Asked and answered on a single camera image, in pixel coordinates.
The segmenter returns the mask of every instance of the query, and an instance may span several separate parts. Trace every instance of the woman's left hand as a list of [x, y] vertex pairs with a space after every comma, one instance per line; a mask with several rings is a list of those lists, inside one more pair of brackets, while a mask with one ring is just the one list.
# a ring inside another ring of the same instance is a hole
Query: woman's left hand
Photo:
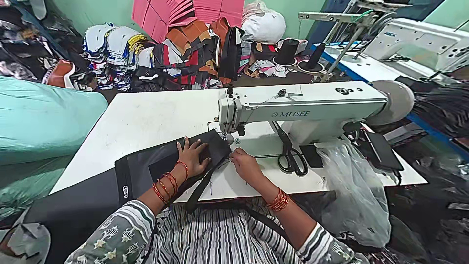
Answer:
[[204, 172], [208, 163], [212, 160], [212, 158], [206, 158], [202, 163], [199, 162], [199, 154], [207, 145], [207, 143], [200, 144], [200, 140], [197, 140], [189, 146], [189, 138], [187, 136], [184, 137], [184, 149], [177, 142], [177, 149], [179, 151], [178, 161], [184, 162], [187, 165], [189, 178]]

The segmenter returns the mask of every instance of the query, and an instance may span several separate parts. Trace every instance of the green wall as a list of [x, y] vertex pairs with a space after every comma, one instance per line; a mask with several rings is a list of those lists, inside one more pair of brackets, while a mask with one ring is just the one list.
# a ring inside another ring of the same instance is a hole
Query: green wall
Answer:
[[[85, 30], [96, 24], [111, 22], [119, 26], [128, 26], [140, 32], [143, 30], [132, 20], [133, 0], [46, 0], [48, 8], [58, 9], [73, 22], [76, 30]], [[325, 0], [265, 0], [268, 8], [281, 13], [285, 17], [287, 30], [285, 37], [305, 38], [313, 24], [313, 20], [298, 19], [298, 12], [319, 12]]]
[[134, 0], [46, 0], [46, 3], [47, 8], [58, 9], [70, 19], [81, 34], [88, 27], [105, 22], [143, 32], [132, 20]]
[[[424, 21], [435, 25], [457, 28], [468, 19], [469, 0], [445, 0]], [[469, 31], [469, 23], [461, 29]]]

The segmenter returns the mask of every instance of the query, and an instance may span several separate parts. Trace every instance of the black thread cone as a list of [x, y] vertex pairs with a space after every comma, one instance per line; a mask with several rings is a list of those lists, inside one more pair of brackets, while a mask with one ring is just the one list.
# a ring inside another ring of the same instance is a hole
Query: black thread cone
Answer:
[[322, 56], [322, 53], [324, 52], [325, 49], [325, 43], [321, 43], [319, 46], [316, 47], [316, 50], [314, 50], [313, 54], [310, 57], [310, 60], [306, 63], [305, 70], [313, 71], [316, 68], [316, 65], [319, 62], [319, 59]]
[[296, 39], [285, 40], [279, 53], [275, 56], [274, 62], [280, 65], [290, 65], [294, 63], [298, 45], [300, 45], [300, 42]]

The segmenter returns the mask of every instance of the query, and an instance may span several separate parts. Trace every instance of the hand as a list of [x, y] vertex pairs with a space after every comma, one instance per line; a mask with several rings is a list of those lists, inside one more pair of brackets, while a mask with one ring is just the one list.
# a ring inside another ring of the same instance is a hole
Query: hand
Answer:
[[230, 161], [234, 163], [236, 172], [253, 188], [266, 179], [257, 163], [256, 158], [249, 155], [242, 148], [237, 148], [230, 154]]
[[207, 143], [199, 146], [200, 140], [197, 140], [191, 146], [189, 146], [189, 138], [187, 136], [184, 137], [184, 142], [184, 149], [182, 149], [181, 144], [177, 142], [177, 149], [179, 151], [178, 161], [184, 162], [186, 164], [188, 178], [190, 178], [204, 172], [212, 158], [206, 158], [204, 161], [202, 161], [202, 163], [199, 162], [199, 154], [205, 147], [207, 147]]

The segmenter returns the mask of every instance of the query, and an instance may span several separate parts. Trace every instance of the striped shirt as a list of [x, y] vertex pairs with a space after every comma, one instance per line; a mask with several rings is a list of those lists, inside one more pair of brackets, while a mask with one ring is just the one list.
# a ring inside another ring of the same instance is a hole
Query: striped shirt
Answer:
[[[248, 206], [280, 225], [260, 198], [251, 199]], [[197, 209], [189, 215], [184, 205], [177, 204], [155, 217], [136, 200], [110, 215], [65, 263], [140, 264], [144, 260], [144, 264], [368, 263], [320, 224], [297, 251], [244, 210]]]

